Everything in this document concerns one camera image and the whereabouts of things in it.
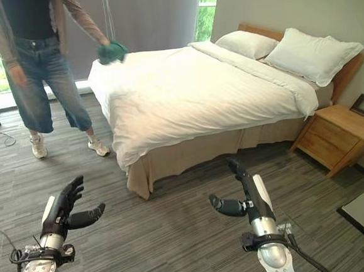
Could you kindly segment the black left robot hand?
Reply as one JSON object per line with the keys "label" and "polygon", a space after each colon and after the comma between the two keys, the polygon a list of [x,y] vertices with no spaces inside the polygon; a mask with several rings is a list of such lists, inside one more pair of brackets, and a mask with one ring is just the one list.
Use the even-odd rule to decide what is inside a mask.
{"label": "black left robot hand", "polygon": [[88,227],[103,215],[105,203],[87,211],[71,213],[75,202],[82,198],[84,176],[79,175],[68,183],[58,197],[52,200],[44,211],[40,238],[46,235],[60,235],[65,240],[69,230]]}

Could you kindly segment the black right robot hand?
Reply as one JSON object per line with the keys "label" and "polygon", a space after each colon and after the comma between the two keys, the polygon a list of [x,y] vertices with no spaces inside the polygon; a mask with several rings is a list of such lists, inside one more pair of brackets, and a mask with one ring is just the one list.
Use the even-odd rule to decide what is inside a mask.
{"label": "black right robot hand", "polygon": [[246,200],[220,199],[210,194],[208,199],[212,207],[220,214],[230,217],[243,217],[247,215],[249,222],[253,222],[257,218],[266,217],[276,220],[271,205],[261,197],[253,177],[235,159],[228,158],[227,162],[230,170],[235,174],[235,178],[241,182]]}

